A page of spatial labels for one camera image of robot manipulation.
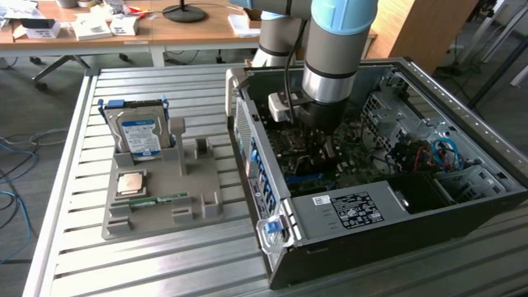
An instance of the white box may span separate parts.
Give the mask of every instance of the white box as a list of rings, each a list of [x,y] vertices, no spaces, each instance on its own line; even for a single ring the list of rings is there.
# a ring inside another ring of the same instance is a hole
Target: white box
[[[112,31],[104,20],[82,20],[72,23],[74,36],[77,40],[90,40],[104,37],[112,37]]]
[[[109,24],[109,30],[114,35],[136,35],[138,23],[137,17],[114,18]]]
[[[52,28],[25,28],[25,35],[29,39],[57,38],[60,23],[54,21]]]

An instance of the wooden cabinet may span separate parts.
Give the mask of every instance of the wooden cabinet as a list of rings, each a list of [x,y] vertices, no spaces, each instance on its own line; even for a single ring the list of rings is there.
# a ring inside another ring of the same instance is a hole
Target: wooden cabinet
[[[366,58],[406,56],[429,73],[444,59],[477,0],[380,0]]]

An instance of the blue latch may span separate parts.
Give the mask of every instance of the blue latch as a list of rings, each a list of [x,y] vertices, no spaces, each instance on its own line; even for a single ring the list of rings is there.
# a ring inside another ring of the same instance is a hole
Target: blue latch
[[[280,223],[280,220],[266,222],[264,225],[264,230],[266,234],[281,232],[282,224]]]
[[[250,152],[250,162],[254,162],[254,161],[256,161],[257,156],[258,156],[258,152],[257,152],[256,150],[253,150],[253,151]]]
[[[121,107],[124,107],[122,99],[108,100],[108,108],[121,108]]]

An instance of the metal table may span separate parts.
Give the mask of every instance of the metal table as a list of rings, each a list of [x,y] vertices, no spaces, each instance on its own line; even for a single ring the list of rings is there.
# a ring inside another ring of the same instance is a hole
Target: metal table
[[[522,291],[526,203],[464,239],[290,288],[266,289],[225,127],[225,71],[240,65],[104,69],[86,74],[24,296],[496,296]],[[100,229],[113,139],[96,102],[157,99],[161,94],[169,99],[170,115],[185,115],[185,139],[209,136],[224,200],[242,205],[242,211],[212,226],[105,241]]]

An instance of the blue hard drive label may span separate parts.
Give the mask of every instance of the blue hard drive label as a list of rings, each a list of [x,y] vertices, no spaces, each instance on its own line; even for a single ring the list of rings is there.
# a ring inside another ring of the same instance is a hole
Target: blue hard drive label
[[[158,137],[153,133],[156,123],[150,119],[126,121],[121,123],[124,138],[129,145],[130,153],[137,157],[157,155],[161,151]]]

